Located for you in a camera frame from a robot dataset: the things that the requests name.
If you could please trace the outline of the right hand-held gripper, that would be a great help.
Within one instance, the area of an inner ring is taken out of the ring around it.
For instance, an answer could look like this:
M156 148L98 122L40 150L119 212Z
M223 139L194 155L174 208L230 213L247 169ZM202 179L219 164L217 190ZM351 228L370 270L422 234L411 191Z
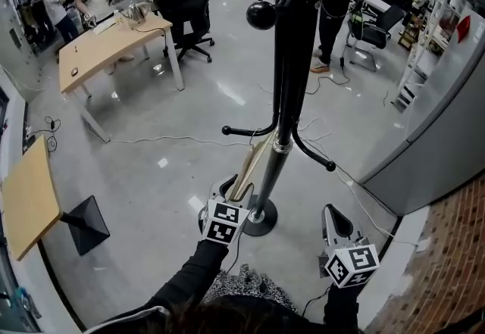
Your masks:
M324 206L321 219L325 247L318 256L320 277L329 277L340 289L366 284L380 267L375 245L332 204Z

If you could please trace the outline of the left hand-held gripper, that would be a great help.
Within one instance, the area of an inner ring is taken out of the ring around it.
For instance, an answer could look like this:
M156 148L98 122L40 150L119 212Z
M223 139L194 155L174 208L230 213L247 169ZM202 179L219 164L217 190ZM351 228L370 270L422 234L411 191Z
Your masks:
M208 200L198 214L198 225L203 239L228 246L242 232L250 213L249 203L254 184L248 184L238 199L229 199L228 194L237 178L236 173L212 184Z

